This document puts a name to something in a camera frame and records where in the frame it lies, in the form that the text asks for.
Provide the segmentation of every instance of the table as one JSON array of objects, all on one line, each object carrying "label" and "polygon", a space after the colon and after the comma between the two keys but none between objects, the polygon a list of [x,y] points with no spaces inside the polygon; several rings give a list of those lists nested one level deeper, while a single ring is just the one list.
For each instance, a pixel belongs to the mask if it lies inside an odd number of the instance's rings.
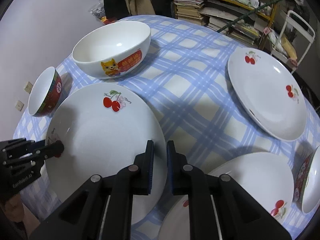
[{"label": "table", "polygon": [[[68,57],[57,67],[63,83],[60,102],[86,85],[114,82],[147,102],[166,141],[174,140],[177,152],[204,172],[243,154],[268,151],[285,158],[294,178],[297,176],[304,158],[320,145],[320,119],[307,100],[308,121],[303,135],[294,142],[279,141],[248,116],[231,86],[226,64],[241,44],[209,28],[172,18],[140,15],[123,20],[145,22],[151,28],[151,45],[143,62],[125,77],[99,80],[87,76]],[[13,137],[44,139],[51,117],[31,117],[26,110]],[[45,167],[41,178],[22,190],[21,197],[40,220],[60,204],[49,188]],[[166,185],[152,212],[132,225],[132,239],[156,239],[176,200]],[[283,226],[293,239],[315,211],[303,215],[295,203],[288,209]]]}]

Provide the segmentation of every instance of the wall socket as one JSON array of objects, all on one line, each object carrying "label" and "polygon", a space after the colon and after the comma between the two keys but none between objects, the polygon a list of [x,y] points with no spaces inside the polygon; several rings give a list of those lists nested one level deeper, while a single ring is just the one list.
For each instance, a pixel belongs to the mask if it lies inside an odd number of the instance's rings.
[{"label": "wall socket", "polygon": [[33,84],[31,84],[30,82],[28,82],[28,84],[26,85],[26,87],[24,88],[24,90],[27,92],[27,93],[31,93],[31,90],[33,88]]},{"label": "wall socket", "polygon": [[20,100],[18,100],[18,102],[16,103],[17,110],[21,112],[23,107],[24,107],[24,103],[22,103]]}]

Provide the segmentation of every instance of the ceramic bowl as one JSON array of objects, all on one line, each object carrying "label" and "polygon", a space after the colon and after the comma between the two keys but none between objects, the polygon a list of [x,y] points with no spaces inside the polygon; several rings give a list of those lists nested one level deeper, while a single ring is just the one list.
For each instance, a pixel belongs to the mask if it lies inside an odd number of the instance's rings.
[{"label": "ceramic bowl", "polygon": [[117,78],[136,68],[146,56],[151,40],[148,25],[122,21],[100,27],[73,48],[78,67],[95,78]]},{"label": "ceramic bowl", "polygon": [[54,67],[49,67],[37,78],[28,101],[28,112],[32,116],[44,116],[57,105],[62,90],[61,78]]},{"label": "ceramic bowl", "polygon": [[320,147],[303,162],[295,183],[294,200],[303,213],[309,213],[320,200]]}]

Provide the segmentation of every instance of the white chair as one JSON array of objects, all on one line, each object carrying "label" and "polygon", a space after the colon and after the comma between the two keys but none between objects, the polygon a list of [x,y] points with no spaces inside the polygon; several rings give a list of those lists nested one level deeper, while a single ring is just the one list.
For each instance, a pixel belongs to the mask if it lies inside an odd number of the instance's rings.
[{"label": "white chair", "polygon": [[[292,19],[291,15],[295,15],[300,20],[302,20],[308,26],[309,30],[306,31],[304,28],[302,28],[299,23],[297,23],[294,19]],[[289,62],[290,62],[289,59],[286,58],[282,53],[278,52],[275,48],[277,47],[278,43],[280,42],[281,37],[282,37],[282,35],[284,33],[284,30],[285,30],[285,28],[286,28],[288,23],[290,25],[292,25],[298,32],[300,32],[309,41],[309,45],[307,46],[305,52],[303,53],[303,55],[301,56],[300,60],[298,61],[297,66],[294,66],[294,65],[290,64],[291,68],[292,68],[292,71],[291,71],[291,74],[292,74],[293,72],[295,72],[297,70],[297,68],[300,65],[301,61],[303,60],[303,58],[307,54],[308,50],[310,49],[311,44],[315,41],[316,33],[313,30],[313,28],[299,14],[295,13],[292,10],[289,10],[287,15],[285,16],[285,22],[284,22],[284,25],[282,27],[281,33],[280,33],[280,35],[279,35],[279,37],[278,37],[278,39],[276,41],[276,44],[274,46],[272,46],[272,50],[271,50],[271,54],[270,54],[271,56],[272,55],[275,56],[277,59],[279,59],[280,61],[282,61],[285,64],[289,64]]]}]

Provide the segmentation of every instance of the white plate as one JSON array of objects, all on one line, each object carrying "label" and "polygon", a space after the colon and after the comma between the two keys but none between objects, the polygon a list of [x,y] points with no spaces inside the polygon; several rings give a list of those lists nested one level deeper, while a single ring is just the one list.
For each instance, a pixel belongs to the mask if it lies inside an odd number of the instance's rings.
[{"label": "white plate", "polygon": [[[292,203],[293,176],[289,166],[278,155],[266,152],[239,156],[209,173],[212,176],[229,174],[269,213],[279,200],[284,206],[279,208],[275,218],[282,223],[286,211]],[[185,195],[169,211],[159,231],[158,240],[190,239],[189,208],[183,204]]]},{"label": "white plate", "polygon": [[262,129],[284,141],[302,135],[307,124],[304,97],[279,61],[258,49],[239,48],[228,60],[228,73],[240,102]]},{"label": "white plate", "polygon": [[[117,112],[104,106],[110,94],[120,102]],[[158,202],[167,177],[166,144],[153,112],[135,93],[110,83],[81,88],[59,106],[50,122],[46,143],[58,138],[65,150],[60,158],[46,160],[46,168],[62,202],[93,174],[111,176],[132,164],[148,140],[155,143],[151,195],[134,196],[132,224]]]}]

